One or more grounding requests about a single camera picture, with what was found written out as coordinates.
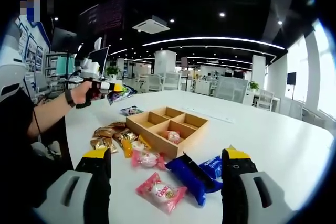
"cable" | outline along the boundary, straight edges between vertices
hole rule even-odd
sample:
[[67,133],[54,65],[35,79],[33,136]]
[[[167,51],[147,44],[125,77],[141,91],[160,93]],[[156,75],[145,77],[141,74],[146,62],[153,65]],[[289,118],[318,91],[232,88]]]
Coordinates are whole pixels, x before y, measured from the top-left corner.
[[[27,90],[27,94],[28,94],[30,100],[32,100],[32,97],[30,96],[30,93],[29,93],[28,86],[27,86],[27,83],[26,83],[25,78],[23,78],[23,82],[25,83],[26,90]],[[40,129],[40,126],[38,125],[38,122],[37,122],[37,118],[36,118],[36,114],[35,114],[35,110],[34,110],[34,109],[33,109],[33,114],[34,114],[34,118],[35,118],[36,126],[37,126],[37,128],[38,128],[38,132],[39,132],[40,135],[41,135],[41,129]]]

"potted plant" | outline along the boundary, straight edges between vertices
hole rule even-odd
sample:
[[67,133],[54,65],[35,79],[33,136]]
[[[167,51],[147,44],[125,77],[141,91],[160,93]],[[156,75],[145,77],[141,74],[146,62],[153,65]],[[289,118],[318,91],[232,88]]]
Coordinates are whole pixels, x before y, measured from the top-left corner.
[[120,69],[117,66],[108,66],[106,68],[106,75],[109,77],[110,81],[116,81],[119,72]]
[[250,86],[252,92],[256,92],[259,90],[259,84],[254,81],[250,81],[248,85]]

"wooden compartment box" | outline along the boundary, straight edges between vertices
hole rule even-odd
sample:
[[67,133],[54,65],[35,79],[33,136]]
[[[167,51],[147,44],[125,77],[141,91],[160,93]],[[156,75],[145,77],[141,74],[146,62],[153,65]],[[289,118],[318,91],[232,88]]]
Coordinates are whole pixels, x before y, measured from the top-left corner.
[[[142,135],[158,152],[169,158],[182,155],[202,138],[207,120],[182,111],[164,107],[126,117],[126,125],[136,134]],[[163,131],[178,131],[180,142],[174,144],[161,136]]]

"pink candy wrapper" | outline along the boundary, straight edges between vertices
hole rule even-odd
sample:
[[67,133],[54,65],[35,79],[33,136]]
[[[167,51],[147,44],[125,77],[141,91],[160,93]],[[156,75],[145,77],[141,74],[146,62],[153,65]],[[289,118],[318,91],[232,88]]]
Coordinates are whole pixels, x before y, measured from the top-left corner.
[[163,157],[147,150],[133,150],[131,164],[133,167],[138,167],[141,164],[144,167],[157,167],[159,170],[166,170]]
[[184,197],[186,187],[173,188],[160,180],[158,173],[154,173],[136,192],[166,214],[170,214],[179,201]]

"ceiling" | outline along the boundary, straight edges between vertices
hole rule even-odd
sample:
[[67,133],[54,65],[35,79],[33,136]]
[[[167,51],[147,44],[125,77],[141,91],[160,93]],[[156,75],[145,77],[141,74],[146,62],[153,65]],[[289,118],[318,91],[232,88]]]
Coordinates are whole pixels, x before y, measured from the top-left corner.
[[[59,18],[55,26],[77,32],[79,14],[106,1],[109,0],[55,0],[54,16]],[[310,24],[316,18],[316,8],[314,5],[308,5],[308,0],[125,1],[127,8],[124,12],[123,25],[119,29],[106,32],[105,45],[111,45],[110,54],[127,50],[110,55],[111,59],[152,58],[154,52],[162,48],[176,51],[177,61],[183,56],[210,57],[218,58],[220,64],[249,69],[253,54],[265,56],[266,63],[270,64],[271,61],[283,56],[286,50],[253,42],[222,39],[175,41],[146,47],[142,45],[167,39],[206,36],[243,38],[288,48],[300,35],[310,29]],[[166,21],[170,30],[151,35],[132,29],[134,25],[151,15]],[[92,35],[81,41],[84,43],[81,53],[91,51],[93,42],[103,35]],[[208,60],[189,59],[189,63],[197,64]]]

